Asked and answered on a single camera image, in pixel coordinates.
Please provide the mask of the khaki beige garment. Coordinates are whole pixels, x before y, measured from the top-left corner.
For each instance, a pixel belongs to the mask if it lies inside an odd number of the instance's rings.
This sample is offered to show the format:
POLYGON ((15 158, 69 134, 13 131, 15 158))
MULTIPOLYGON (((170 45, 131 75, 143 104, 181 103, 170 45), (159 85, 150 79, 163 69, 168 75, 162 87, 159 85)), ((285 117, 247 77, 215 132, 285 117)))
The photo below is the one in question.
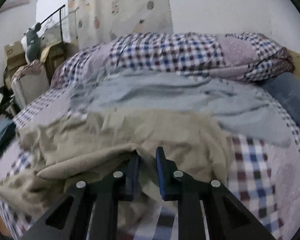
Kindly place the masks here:
POLYGON ((109 109, 20 128, 19 145, 31 166, 0 181, 0 199, 41 216, 71 185, 104 178, 133 151, 141 158, 140 187, 159 198, 155 151, 200 181, 226 182, 234 159, 231 135, 205 113, 168 109, 109 109))

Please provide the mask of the black clothes rack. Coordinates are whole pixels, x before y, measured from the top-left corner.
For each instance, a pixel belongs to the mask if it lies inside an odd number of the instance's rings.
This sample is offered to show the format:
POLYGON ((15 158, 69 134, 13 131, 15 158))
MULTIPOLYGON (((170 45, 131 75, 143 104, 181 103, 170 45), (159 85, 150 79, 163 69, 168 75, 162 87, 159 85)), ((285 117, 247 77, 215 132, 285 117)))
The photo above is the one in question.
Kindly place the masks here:
POLYGON ((65 5, 62 5, 57 10, 55 10, 52 14, 50 14, 43 22, 41 23, 43 27, 43 33, 50 29, 57 28, 59 30, 59 36, 61 42, 64 42, 63 38, 63 18, 62 18, 62 12, 65 8, 65 5))

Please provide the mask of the plaid checkered bed sheet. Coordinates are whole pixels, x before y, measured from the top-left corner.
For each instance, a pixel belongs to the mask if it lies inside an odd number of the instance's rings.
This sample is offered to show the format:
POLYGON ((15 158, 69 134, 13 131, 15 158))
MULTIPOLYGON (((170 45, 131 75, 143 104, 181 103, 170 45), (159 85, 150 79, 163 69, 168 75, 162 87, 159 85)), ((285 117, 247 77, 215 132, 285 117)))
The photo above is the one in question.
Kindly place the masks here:
MULTIPOLYGON (((68 110, 71 88, 51 89, 23 109, 13 121, 17 127, 48 124, 68 110)), ((292 132, 289 148, 233 135, 235 160, 228 189, 276 239, 291 239, 300 228, 300 129, 283 106, 266 91, 263 96, 278 110, 292 132)), ((30 166, 31 156, 14 140, 0 160, 0 180, 30 166)), ((177 217, 154 204, 152 211, 127 233, 126 239, 177 239, 177 217)), ((19 239, 34 221, 0 200, 0 216, 13 239, 19 239)))

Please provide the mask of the light blue sweatpants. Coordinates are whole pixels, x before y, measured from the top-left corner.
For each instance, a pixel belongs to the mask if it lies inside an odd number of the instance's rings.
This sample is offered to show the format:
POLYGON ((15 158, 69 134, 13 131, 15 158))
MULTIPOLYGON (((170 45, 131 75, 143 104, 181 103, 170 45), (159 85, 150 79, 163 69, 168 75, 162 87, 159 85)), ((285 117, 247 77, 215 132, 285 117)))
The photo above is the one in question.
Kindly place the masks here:
POLYGON ((71 91, 72 112, 111 107, 163 108, 210 113, 231 133, 289 147, 292 135, 262 89, 219 78, 194 80, 173 73, 133 72, 80 82, 71 91))

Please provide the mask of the plaid folded quilt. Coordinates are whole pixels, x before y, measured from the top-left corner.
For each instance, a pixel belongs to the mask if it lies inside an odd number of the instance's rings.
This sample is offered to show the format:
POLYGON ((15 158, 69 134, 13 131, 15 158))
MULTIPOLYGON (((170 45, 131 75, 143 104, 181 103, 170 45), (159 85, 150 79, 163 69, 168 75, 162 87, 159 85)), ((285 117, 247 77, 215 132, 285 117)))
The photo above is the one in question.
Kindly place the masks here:
POLYGON ((51 88, 124 69, 256 82, 293 72, 286 47, 260 33, 136 33, 85 48, 55 71, 51 88))

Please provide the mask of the cardboard boxes pile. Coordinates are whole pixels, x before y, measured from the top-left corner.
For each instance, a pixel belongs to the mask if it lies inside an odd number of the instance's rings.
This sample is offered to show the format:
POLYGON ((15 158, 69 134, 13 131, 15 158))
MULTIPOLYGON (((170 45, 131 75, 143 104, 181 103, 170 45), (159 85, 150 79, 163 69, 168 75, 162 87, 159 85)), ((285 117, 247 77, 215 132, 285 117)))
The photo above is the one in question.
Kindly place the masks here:
MULTIPOLYGON (((17 41, 13 44, 6 45, 5 62, 6 68, 3 73, 5 86, 10 89, 12 77, 15 72, 23 66, 27 65, 26 54, 22 48, 21 42, 17 41)), ((56 69, 70 56, 78 52, 77 40, 75 42, 57 42, 50 46, 40 49, 37 59, 44 64, 47 79, 49 83, 53 78, 56 69)))

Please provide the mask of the green white plush toy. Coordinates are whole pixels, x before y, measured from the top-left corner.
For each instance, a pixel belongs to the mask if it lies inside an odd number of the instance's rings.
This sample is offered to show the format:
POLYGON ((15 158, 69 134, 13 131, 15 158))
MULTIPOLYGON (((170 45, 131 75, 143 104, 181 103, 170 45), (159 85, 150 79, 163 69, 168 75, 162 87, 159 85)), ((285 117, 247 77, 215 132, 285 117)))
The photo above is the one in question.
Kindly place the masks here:
POLYGON ((38 37, 38 31, 41 29, 41 23, 37 22, 34 26, 30 27, 23 38, 21 39, 21 45, 25 51, 25 60, 27 64, 32 63, 34 60, 39 59, 40 56, 40 38, 38 37))

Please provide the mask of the pineapple print curtain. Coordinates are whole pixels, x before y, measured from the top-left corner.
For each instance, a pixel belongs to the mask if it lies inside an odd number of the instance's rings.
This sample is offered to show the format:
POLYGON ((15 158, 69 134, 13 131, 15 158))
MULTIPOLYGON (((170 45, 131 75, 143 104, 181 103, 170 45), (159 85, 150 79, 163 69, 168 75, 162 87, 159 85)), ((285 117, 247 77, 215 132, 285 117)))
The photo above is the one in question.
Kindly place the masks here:
POLYGON ((169 0, 68 0, 68 10, 80 49, 132 33, 173 33, 169 0))

